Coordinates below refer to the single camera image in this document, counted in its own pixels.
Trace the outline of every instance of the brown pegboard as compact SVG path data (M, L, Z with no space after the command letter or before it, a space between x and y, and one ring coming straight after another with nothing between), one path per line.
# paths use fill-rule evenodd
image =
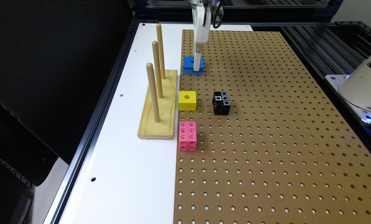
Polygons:
M183 31L183 56L193 31ZM371 223L371 155L279 32L211 31L196 152L178 152L174 223ZM232 108L215 116L214 91Z

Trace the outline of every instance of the wooden peg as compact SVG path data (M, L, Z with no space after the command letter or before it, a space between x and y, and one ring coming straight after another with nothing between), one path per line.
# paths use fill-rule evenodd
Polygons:
M153 75L153 65L150 62L147 63L147 73L148 73L150 97L152 99L153 115L155 117L155 122L157 123L160 121L159 106L158 106L158 98L156 97L155 76Z
M162 78L160 77L158 42L152 41L152 49L153 49L153 60L155 62L156 87L158 89L158 97L163 98Z
M162 37L162 25L161 24L156 24L156 31L158 33L160 73L162 74L162 79L166 79L165 56L163 53L163 37Z

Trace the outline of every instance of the black stacked blocks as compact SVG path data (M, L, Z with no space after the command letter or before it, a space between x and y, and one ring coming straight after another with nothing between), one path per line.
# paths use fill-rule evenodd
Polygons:
M214 115L228 115L231 102L226 91L215 91L213 95Z

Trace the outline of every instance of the blue block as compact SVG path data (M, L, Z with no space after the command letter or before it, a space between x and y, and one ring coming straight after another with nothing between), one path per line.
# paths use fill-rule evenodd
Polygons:
M204 70L203 57L200 58L199 71L197 72L193 70L193 60L194 60L194 57L184 57L183 74L184 75L203 75L203 70Z

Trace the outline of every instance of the pink stacked blocks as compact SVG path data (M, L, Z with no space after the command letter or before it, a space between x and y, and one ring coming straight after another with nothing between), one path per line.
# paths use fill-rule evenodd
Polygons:
M196 122L180 121L180 151L196 150Z

